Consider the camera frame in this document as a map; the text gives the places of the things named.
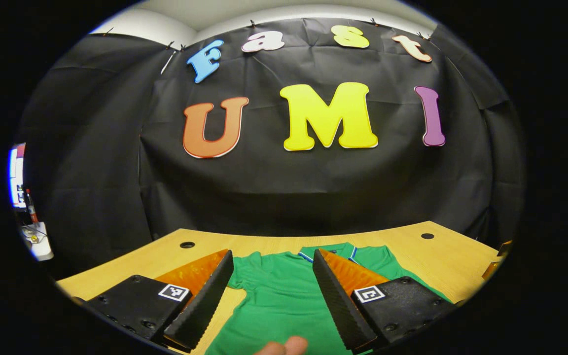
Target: letter f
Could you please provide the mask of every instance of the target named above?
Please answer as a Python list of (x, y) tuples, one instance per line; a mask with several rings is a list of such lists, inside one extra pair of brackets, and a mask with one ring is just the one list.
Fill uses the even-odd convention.
[(222, 40), (217, 39), (199, 50), (192, 58), (187, 59), (187, 63), (192, 65), (196, 71), (195, 83), (200, 83), (220, 67), (220, 63), (212, 63), (211, 61), (220, 59), (220, 50), (217, 47), (221, 47), (223, 43)]

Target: green shirt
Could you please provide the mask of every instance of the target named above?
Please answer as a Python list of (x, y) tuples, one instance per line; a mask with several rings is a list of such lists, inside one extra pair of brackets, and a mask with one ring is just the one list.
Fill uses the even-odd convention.
[(350, 243), (302, 248), (298, 254), (234, 258), (228, 287), (243, 288), (247, 295), (234, 309), (205, 355), (250, 355), (267, 342), (284, 343), (293, 336), (308, 341), (306, 355), (352, 355), (345, 349), (320, 287), (313, 274), (318, 248), (331, 251), (387, 277), (410, 276), (433, 292), (419, 277), (400, 266), (387, 247), (356, 248)]

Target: wooden table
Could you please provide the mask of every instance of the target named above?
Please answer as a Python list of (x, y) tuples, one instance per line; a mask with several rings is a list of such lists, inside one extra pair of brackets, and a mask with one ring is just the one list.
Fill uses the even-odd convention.
[[(424, 233), (434, 237), (422, 238)], [(186, 241), (194, 242), (195, 246), (181, 248), (179, 245)], [(484, 282), (482, 274), (488, 265), (500, 260), (497, 250), (433, 222), (320, 237), (237, 236), (179, 229), (108, 263), (60, 280), (58, 285), (71, 296), (90, 299), (133, 274), (153, 279), (225, 248), (232, 250), (234, 256), (248, 256), (255, 251), (263, 255), (285, 251), (296, 254), (302, 247), (345, 242), (359, 248), (386, 245), (403, 268), (443, 292), (454, 303), (476, 292)], [(212, 322), (191, 355), (205, 353), (245, 294), (244, 290), (226, 288)]]

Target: screw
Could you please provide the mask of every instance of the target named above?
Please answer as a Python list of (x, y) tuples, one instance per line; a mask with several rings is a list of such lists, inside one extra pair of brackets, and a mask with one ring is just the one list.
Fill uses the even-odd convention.
[(155, 329), (155, 324), (151, 321), (143, 320), (142, 325), (146, 326), (146, 328), (149, 328), (149, 329)]
[(398, 328), (397, 324), (394, 323), (390, 323), (388, 325), (385, 326), (385, 331), (386, 332), (393, 332), (394, 330), (396, 330)]

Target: screen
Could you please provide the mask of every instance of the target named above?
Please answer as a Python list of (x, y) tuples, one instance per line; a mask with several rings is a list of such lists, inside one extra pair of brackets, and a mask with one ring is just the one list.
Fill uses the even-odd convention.
[(16, 209), (27, 207), (23, 195), (23, 153), (25, 153), (25, 143), (16, 144), (10, 150), (10, 197)]

